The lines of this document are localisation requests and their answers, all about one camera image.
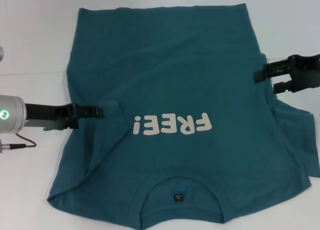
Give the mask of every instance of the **white surface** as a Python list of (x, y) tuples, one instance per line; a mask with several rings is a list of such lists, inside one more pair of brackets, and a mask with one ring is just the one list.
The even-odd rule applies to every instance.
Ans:
[[(6, 75), (0, 76), (0, 93), (20, 96), (28, 103), (60, 105), (70, 101), (63, 71), (80, 7), (97, 10), (240, 3), (247, 3), (260, 49), (269, 59), (320, 53), (320, 0), (0, 0), (0, 45), (5, 50), (0, 74)], [(279, 98), (313, 112), (320, 122), (319, 93), (320, 88), (308, 89), (283, 93)], [(0, 230), (127, 229), (67, 214), (46, 202), (70, 130), (25, 128), (21, 134), (35, 140), (38, 147), (0, 155)], [(4, 143), (22, 143), (14, 135), (1, 138)], [(319, 229), (320, 179), (311, 181), (313, 186), (299, 196), (224, 225), (171, 220), (150, 229)]]

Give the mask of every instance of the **cable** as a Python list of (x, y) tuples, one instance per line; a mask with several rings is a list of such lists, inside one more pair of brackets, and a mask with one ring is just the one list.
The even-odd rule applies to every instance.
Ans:
[(28, 139), (28, 138), (25, 138), (24, 136), (21, 136), (21, 135), (19, 135), (18, 133), (16, 133), (15, 134), (17, 137), (20, 137), (21, 139), (23, 139), (23, 140), (25, 140), (25, 141), (28, 141), (28, 142), (30, 142), (30, 143), (32, 143), (33, 145), (26, 145), (25, 147), (36, 147), (37, 146), (37, 144), (34, 142), (34, 141), (32, 141), (32, 140), (30, 140), (30, 139)]

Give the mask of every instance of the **t-shirt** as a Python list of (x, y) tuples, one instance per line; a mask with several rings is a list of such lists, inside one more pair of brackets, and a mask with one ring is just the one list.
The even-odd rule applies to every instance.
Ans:
[(320, 177), (314, 117), (254, 83), (264, 64), (245, 5), (80, 9), (69, 94), (105, 119), (79, 120), (49, 203), (145, 229), (303, 192)]

